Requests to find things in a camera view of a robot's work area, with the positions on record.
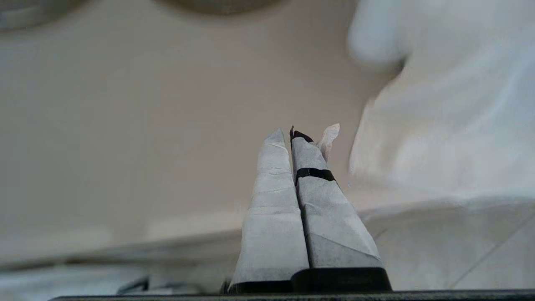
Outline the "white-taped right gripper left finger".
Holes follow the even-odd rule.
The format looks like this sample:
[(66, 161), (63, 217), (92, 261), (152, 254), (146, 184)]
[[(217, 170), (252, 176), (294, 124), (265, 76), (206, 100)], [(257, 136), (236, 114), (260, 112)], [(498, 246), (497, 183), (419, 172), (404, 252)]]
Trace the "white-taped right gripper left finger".
[(292, 277), (309, 268), (301, 210), (283, 132), (262, 143), (252, 202), (229, 293), (291, 293)]

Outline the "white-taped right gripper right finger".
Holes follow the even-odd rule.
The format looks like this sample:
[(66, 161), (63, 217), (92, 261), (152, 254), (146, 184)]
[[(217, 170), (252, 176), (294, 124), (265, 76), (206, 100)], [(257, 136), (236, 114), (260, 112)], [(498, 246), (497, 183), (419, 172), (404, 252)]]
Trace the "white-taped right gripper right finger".
[(327, 163), (339, 130), (339, 124), (327, 127), (317, 142), (290, 130), (309, 263), (312, 268), (382, 268), (371, 234)]

